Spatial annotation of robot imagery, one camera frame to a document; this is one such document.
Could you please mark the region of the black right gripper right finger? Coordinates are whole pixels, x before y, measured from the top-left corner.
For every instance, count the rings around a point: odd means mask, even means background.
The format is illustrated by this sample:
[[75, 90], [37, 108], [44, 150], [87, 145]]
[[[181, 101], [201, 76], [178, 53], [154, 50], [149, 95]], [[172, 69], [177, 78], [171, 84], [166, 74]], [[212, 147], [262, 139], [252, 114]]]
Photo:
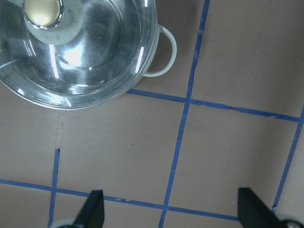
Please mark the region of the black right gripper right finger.
[[250, 189], [238, 188], [237, 217], [244, 228], [285, 228], [281, 221]]

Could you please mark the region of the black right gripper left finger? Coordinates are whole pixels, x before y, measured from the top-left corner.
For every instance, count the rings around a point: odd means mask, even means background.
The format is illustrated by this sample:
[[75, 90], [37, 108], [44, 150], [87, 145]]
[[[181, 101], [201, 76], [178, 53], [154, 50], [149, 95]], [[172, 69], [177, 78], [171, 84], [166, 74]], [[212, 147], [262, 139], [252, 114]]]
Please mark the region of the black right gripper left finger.
[[102, 190], [90, 192], [73, 222], [74, 228], [102, 228], [105, 222], [104, 195]]

